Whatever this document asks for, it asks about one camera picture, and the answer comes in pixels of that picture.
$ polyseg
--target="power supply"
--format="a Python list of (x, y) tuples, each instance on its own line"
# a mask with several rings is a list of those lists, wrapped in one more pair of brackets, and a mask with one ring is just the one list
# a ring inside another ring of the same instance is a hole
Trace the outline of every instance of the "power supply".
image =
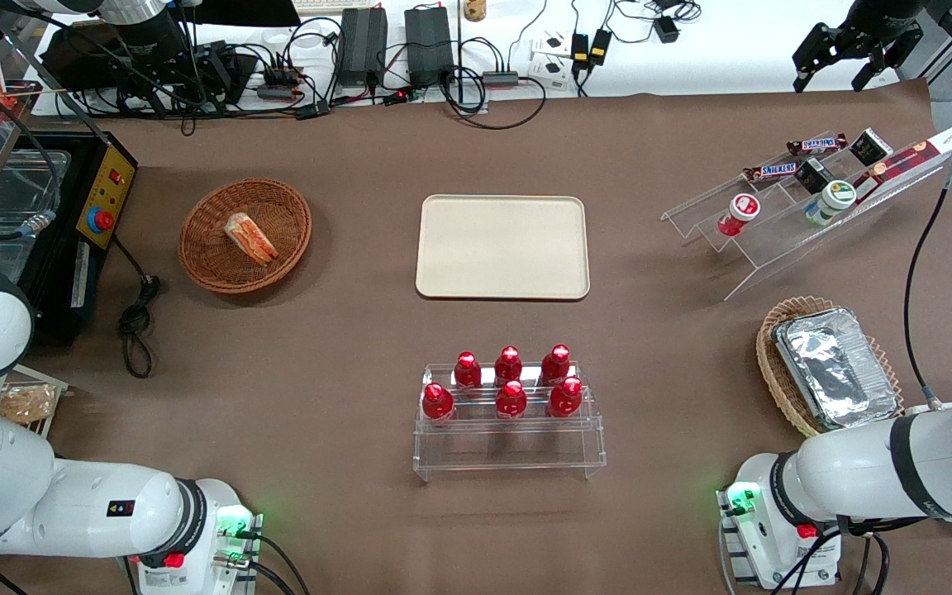
[(440, 75), (454, 65), (446, 8), (411, 8), (403, 16), (407, 19), (411, 86), (430, 87), (438, 84)]
[(384, 8), (345, 8), (340, 19), (340, 84), (384, 84), (388, 17)]

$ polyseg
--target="brown table surface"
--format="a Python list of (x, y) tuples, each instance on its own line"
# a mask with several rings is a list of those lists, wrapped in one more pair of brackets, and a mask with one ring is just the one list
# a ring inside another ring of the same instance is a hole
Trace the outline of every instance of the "brown table surface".
[[(509, 121), (531, 107), (492, 104), (487, 118)], [(902, 288), (942, 178), (729, 302), (721, 299), (744, 274), (731, 266), (735, 255), (683, 245), (659, 217), (784, 140), (866, 126), (895, 146), (932, 135), (926, 87), (560, 99), (507, 132), (461, 126), (442, 105), (202, 123), (190, 139), (177, 125), (109, 121), (142, 164), (120, 237), (167, 283), (148, 335), (155, 375), (134, 380), (122, 368), (114, 325), (137, 282), (113, 252), (92, 327), (71, 350), (27, 361), (79, 391), (60, 404), (50, 441), (73, 459), (224, 479), (267, 515), (267, 534), (315, 595), (724, 594), (714, 489), (748, 456), (801, 444), (759, 375), (756, 328), (793, 295), (849, 306), (887, 351), (907, 403), (920, 402), (902, 342)], [(226, 300), (188, 281), (175, 241), (197, 200), (249, 176), (298, 188), (313, 237), (286, 282)], [(578, 197), (590, 294), (419, 297), (418, 222), (432, 193)], [(952, 400), (952, 195), (914, 293), (923, 372)], [(608, 466), (588, 482), (502, 472), (424, 485), (411, 467), (424, 364), (461, 350), (490, 360), (506, 343), (537, 359), (558, 342), (592, 380)], [(887, 540), (888, 594), (952, 593), (952, 526), (929, 521)], [(861, 547), (845, 550), (842, 583), (822, 592), (850, 592)], [(31, 594), (127, 593), (111, 560), (0, 557), (0, 566)]]

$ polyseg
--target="wicker basket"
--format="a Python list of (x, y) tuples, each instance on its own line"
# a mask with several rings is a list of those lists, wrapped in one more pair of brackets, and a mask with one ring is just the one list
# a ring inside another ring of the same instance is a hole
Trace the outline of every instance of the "wicker basket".
[[(774, 344), (774, 327), (781, 321), (797, 319), (807, 315), (834, 308), (832, 302), (822, 300), (820, 297), (791, 297), (789, 300), (780, 302), (774, 306), (770, 313), (763, 320), (763, 326), (759, 328), (759, 336), (755, 339), (755, 353), (759, 357), (759, 369), (763, 372), (763, 378), (766, 379), (770, 394), (773, 395), (774, 402), (778, 404), (778, 409), (785, 414), (793, 426), (803, 433), (804, 436), (817, 436), (827, 432), (826, 428), (817, 422), (810, 413), (806, 399), (800, 393), (796, 385), (793, 374), (789, 372), (785, 365), (778, 347)], [(898, 379), (895, 378), (895, 372), (888, 363), (888, 357), (883, 353), (880, 346), (872, 336), (865, 336), (869, 340), (869, 346), (873, 347), (873, 353), (876, 354), (883, 370), (888, 374), (888, 380), (895, 388), (895, 394), (898, 395), (899, 407), (895, 411), (895, 416), (902, 415), (902, 393), (898, 389)]]
[[(260, 264), (226, 236), (223, 226), (245, 212), (279, 252)], [(178, 260), (197, 285), (215, 293), (249, 293), (277, 283), (291, 271), (311, 239), (307, 201), (287, 184), (249, 178), (209, 193), (189, 212), (178, 234)]]

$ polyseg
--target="white table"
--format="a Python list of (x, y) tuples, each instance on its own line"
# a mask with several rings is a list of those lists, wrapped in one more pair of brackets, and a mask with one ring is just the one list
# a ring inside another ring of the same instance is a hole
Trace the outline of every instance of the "white table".
[[(515, 46), (513, 70), (526, 74), (531, 58), (531, 42), (545, 38), (547, 33), (569, 35), (574, 27), (574, 12), (568, 0), (548, 0), (543, 16), (526, 31), (524, 39)], [(418, 0), (385, 0), (388, 12), (388, 44), (405, 41), (403, 11)], [(579, 10), (578, 30), (593, 38), (601, 25), (609, 0), (575, 0)], [(620, 97), (636, 93), (660, 95), (766, 93), (792, 92), (794, 78), (791, 55), (817, 22), (838, 26), (850, 7), (850, 0), (704, 0), (703, 14), (694, 23), (680, 24), (680, 37), (675, 44), (661, 44), (655, 34), (641, 44), (620, 44), (613, 41), (603, 67), (598, 67), (586, 83), (590, 95)], [(454, 0), (445, 2), (450, 13), (450, 34), (457, 38)], [(649, 14), (638, 3), (623, 3), (628, 14)], [(472, 23), (462, 19), (461, 38), (483, 36), (494, 42), (503, 54), (516, 39), (521, 28), (540, 10), (541, 0), (488, 0), (488, 18)], [(63, 21), (83, 20), (87, 17), (60, 17)], [(330, 23), (321, 23), (328, 33)], [(641, 39), (649, 33), (649, 24), (626, 19), (616, 14), (609, 26), (624, 39)], [(43, 37), (40, 52), (49, 44), (50, 34)], [(198, 26), (199, 42), (223, 39), (232, 44), (254, 42), (281, 50), (287, 39), (287, 30), (265, 30), (256, 27)], [(394, 50), (387, 55), (393, 56)], [(317, 81), (322, 92), (328, 86), (332, 71), (330, 51), (321, 44), (302, 48), (294, 44), (294, 61)], [(405, 74), (405, 52), (393, 70)], [(492, 70), (491, 52), (482, 45), (465, 46), (464, 63), (476, 71)], [(817, 73), (808, 91), (850, 90), (850, 80), (862, 67), (862, 61), (846, 60)], [(30, 70), (31, 78), (36, 78)], [(249, 84), (257, 86), (258, 76)], [(873, 79), (869, 88), (897, 82), (894, 71)], [(397, 76), (387, 75), (386, 84), (401, 87), (405, 84)], [(492, 101), (510, 98), (536, 98), (540, 92), (533, 86), (488, 92)], [(574, 90), (551, 91), (551, 97), (574, 97)], [(438, 91), (427, 94), (426, 101), (439, 101)], [(280, 107), (276, 102), (262, 102), (254, 91), (246, 91), (241, 106), (248, 109)], [(369, 105), (360, 102), (358, 105)], [(67, 109), (64, 102), (61, 108)], [(56, 114), (54, 99), (46, 95), (37, 103), (35, 113), (41, 116)]]

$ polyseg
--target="red emergency stop button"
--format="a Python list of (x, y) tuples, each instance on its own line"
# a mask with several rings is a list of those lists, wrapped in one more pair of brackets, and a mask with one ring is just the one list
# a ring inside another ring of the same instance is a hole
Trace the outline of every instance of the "red emergency stop button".
[(109, 211), (98, 211), (94, 214), (94, 226), (99, 232), (105, 232), (112, 229), (117, 219)]
[(164, 565), (170, 569), (181, 569), (182, 564), (185, 564), (186, 554), (179, 554), (178, 551), (174, 551), (167, 556), (164, 556)]
[(803, 524), (796, 527), (796, 532), (800, 534), (800, 539), (810, 539), (817, 537), (817, 527), (812, 524)]

